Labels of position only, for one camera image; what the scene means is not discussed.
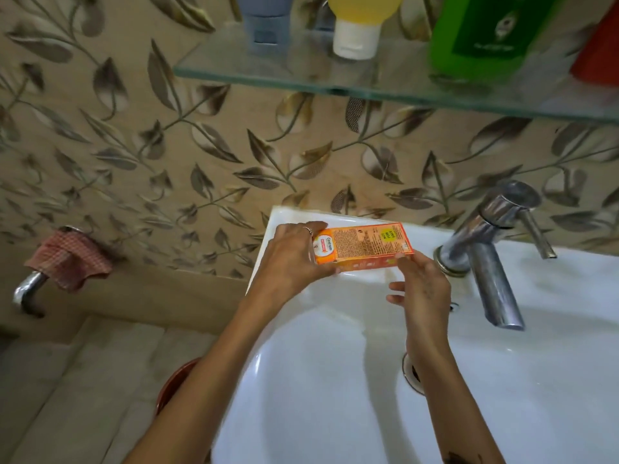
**bottle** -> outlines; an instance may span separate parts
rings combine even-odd
[[[257,53],[285,51],[290,43],[293,0],[236,0],[250,48]]]
[[[383,21],[396,12],[402,0],[328,0],[336,15],[333,52],[352,60],[376,55]]]
[[[432,66],[468,80],[516,71],[561,0],[445,0],[430,42]]]
[[[586,83],[619,86],[619,0],[572,65],[570,72]]]

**washbasin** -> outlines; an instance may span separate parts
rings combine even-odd
[[[376,220],[275,208],[280,223]],[[404,225],[432,254],[449,231]],[[530,244],[497,250],[527,324],[484,318],[471,276],[453,279],[449,342],[507,462],[615,462],[619,453],[619,258]],[[384,299],[397,268],[341,273],[292,299],[256,343],[213,445],[214,464],[440,462],[424,396],[402,374],[406,328]]]

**forearm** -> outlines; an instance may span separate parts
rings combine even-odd
[[[124,464],[201,464],[243,365],[268,319],[244,298],[235,317],[153,422]]]
[[[449,347],[415,359],[441,456],[447,464],[502,464],[496,445]]]

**silver ring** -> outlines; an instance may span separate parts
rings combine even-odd
[[[305,228],[309,231],[309,238],[313,241],[314,240],[314,232],[308,228],[307,226],[302,226],[302,228]]]

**hand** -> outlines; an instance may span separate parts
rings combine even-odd
[[[414,360],[428,353],[449,352],[447,322],[451,304],[451,285],[434,260],[415,252],[398,256],[398,268],[404,281],[394,281],[389,288],[402,295],[387,295],[387,301],[404,308],[406,351]]]
[[[269,241],[258,272],[246,298],[257,301],[267,310],[267,321],[273,319],[292,297],[310,283],[336,273],[336,265],[318,265],[314,261],[314,234],[327,227],[323,221],[308,221],[298,225],[279,225]]]

